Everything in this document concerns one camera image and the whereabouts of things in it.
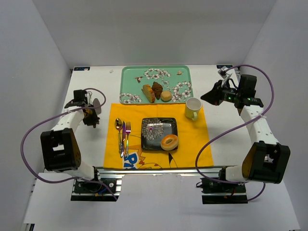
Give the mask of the wooden handled metal spatula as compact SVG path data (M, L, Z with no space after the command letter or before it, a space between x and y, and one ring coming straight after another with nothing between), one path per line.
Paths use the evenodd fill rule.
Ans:
M100 104L100 101L98 100L98 98L95 98L94 100L93 100L93 107L95 108L95 111L96 111L96 113L97 113L97 115L95 116L93 116L93 117L98 117L98 115L100 115L101 114L101 112L102 112L102 109L101 109L101 106L100 106L101 104Z

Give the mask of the glazed ring donut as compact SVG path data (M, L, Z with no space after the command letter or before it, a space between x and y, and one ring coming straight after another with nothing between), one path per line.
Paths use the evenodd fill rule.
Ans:
M171 151L177 148L179 144L179 138L177 135L167 135L161 140L161 148L165 151Z

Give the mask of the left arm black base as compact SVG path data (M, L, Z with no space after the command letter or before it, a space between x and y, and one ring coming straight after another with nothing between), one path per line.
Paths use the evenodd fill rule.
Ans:
M83 202L115 202L120 195L122 177L116 173L109 173L103 168L98 169L98 178L104 185L75 180L71 193L71 201Z

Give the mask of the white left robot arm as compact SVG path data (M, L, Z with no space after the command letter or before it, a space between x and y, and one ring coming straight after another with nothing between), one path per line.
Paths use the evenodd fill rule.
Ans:
M94 104L86 90L75 90L74 98L65 105L66 114L50 131L40 136L45 169L73 177L98 181L98 171L81 158L75 131L81 122L95 128L99 124Z

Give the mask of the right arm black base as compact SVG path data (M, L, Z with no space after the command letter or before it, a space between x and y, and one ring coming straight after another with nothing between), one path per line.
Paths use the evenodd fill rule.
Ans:
M202 204L204 205L231 205L247 204L246 187L241 184L217 182L226 181L224 170L220 170L216 177L202 177L196 184L202 190Z

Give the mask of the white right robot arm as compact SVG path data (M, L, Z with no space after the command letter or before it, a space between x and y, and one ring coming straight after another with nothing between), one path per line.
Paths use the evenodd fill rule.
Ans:
M256 83L257 77L253 75L241 75L237 88L231 88L226 80L219 80L211 91L201 96L201 100L215 106L223 101L233 103L246 124L252 143L243 163L226 167L222 171L222 178L229 182L260 181L279 184L291 151L288 146L279 143L263 116L264 105L255 97Z

